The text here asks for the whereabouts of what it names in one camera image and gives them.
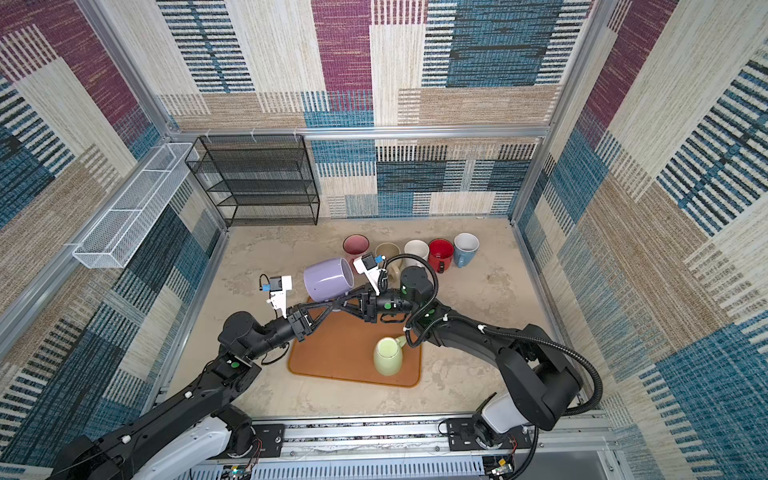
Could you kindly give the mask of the red mug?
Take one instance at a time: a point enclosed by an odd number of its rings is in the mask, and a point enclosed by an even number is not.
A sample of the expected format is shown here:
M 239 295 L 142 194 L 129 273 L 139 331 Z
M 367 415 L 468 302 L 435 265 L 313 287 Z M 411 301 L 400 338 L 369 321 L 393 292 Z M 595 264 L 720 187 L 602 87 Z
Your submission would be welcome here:
M 428 244 L 428 263 L 433 270 L 442 274 L 452 264 L 454 257 L 454 245 L 452 242 L 438 238 Z

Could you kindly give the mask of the blue polka dot mug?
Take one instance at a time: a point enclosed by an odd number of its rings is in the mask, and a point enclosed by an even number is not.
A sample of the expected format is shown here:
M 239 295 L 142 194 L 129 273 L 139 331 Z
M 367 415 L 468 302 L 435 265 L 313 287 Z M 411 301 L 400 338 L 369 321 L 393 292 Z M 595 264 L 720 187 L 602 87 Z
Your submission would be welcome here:
M 479 239 L 471 233 L 462 232 L 453 241 L 454 263 L 457 268 L 466 267 L 475 257 L 480 247 Z

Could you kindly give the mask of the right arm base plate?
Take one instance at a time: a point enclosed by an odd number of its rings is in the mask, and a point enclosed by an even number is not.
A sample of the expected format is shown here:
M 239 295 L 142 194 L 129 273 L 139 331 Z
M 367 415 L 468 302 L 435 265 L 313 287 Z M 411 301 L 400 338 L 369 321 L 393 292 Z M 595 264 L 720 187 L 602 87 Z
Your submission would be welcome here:
M 446 437 L 450 451 L 470 450 L 513 450 L 528 449 L 533 444 L 533 430 L 530 427 L 515 427 L 504 434 L 491 433 L 485 441 L 476 432 L 470 417 L 452 417 L 441 420 L 438 433 Z

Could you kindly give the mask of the purple mug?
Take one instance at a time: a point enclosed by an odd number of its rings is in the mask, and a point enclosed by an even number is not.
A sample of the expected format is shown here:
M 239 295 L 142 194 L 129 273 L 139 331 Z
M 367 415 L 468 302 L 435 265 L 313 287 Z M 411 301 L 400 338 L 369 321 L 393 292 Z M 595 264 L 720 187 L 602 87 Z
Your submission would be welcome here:
M 350 291 L 354 287 L 354 274 L 347 260 L 334 258 L 307 267 L 303 281 L 310 298 L 321 302 Z

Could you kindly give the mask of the pink patterned mug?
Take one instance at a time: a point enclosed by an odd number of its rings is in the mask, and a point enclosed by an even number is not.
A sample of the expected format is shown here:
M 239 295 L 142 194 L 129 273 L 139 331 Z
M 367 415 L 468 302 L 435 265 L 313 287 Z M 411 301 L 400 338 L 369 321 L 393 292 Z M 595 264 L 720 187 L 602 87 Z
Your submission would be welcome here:
M 342 244 L 343 251 L 348 260 L 354 260 L 369 251 L 370 241 L 362 234 L 347 236 Z

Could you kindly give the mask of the white mug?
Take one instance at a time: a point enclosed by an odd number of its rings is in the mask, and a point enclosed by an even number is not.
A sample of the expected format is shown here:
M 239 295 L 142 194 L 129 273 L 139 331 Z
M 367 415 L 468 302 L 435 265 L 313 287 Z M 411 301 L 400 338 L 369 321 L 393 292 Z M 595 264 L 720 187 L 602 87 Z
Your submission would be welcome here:
M 418 256 L 424 261 L 427 261 L 429 257 L 429 245 L 422 240 L 417 240 L 417 239 L 410 240 L 405 244 L 403 252 L 405 254 Z M 406 267 L 409 267 L 409 266 L 422 267 L 423 266 L 421 262 L 411 258 L 406 258 L 404 260 L 404 265 Z

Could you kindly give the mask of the beige speckled mug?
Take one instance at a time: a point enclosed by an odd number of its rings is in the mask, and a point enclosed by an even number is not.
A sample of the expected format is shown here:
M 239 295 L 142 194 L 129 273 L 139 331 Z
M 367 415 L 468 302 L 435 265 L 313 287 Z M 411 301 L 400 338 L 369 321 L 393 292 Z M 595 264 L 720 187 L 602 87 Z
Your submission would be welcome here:
M 381 243 L 376 247 L 375 250 L 376 256 L 383 256 L 385 260 L 389 260 L 390 258 L 399 255 L 400 253 L 400 247 L 392 242 Z M 395 285 L 400 281 L 402 265 L 403 260 L 396 259 L 386 267 L 388 282 L 390 286 Z

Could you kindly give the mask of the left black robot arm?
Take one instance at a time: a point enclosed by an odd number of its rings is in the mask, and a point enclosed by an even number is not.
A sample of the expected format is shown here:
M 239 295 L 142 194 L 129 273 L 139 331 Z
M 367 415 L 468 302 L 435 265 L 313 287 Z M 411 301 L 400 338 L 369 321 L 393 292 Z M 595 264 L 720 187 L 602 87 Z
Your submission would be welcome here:
M 228 448 L 244 451 L 252 443 L 250 421 L 232 403 L 261 373 L 257 360 L 305 339 L 346 305 L 343 299 L 298 304 L 265 325 L 246 311 L 230 315 L 218 336 L 218 355 L 194 380 L 113 432 L 71 441 L 56 456 L 51 478 L 150 479 Z

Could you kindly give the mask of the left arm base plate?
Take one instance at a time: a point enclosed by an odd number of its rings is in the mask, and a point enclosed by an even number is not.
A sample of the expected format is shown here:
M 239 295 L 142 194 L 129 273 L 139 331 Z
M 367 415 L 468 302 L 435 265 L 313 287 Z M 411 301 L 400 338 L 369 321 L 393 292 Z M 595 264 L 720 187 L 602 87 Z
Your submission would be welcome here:
M 286 425 L 282 423 L 253 424 L 254 451 L 251 458 L 256 462 L 262 459 L 279 458 L 282 453 Z

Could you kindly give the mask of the light green mug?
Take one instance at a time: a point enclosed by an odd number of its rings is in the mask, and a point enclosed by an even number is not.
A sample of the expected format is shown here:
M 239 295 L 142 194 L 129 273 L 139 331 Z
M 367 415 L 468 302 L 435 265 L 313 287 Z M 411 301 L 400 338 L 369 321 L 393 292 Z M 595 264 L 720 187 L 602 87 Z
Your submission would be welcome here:
M 373 364 L 375 370 L 383 376 L 396 375 L 403 364 L 403 347 L 406 344 L 404 336 L 384 337 L 380 339 L 374 349 Z

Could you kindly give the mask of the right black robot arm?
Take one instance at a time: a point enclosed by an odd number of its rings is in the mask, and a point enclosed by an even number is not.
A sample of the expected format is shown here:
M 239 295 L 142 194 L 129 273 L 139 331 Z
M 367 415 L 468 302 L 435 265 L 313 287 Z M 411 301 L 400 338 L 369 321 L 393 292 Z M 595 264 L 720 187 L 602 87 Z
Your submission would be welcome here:
M 332 305 L 366 322 L 401 314 L 410 346 L 454 348 L 495 366 L 506 391 L 487 398 L 472 417 L 475 441 L 484 448 L 499 447 L 519 427 L 550 431 L 560 418 L 592 408 L 592 401 L 574 404 L 584 386 L 574 364 L 589 365 L 577 352 L 536 325 L 519 330 L 475 321 L 440 302 L 438 291 L 435 274 L 408 267 L 399 288 L 374 282 L 343 293 Z

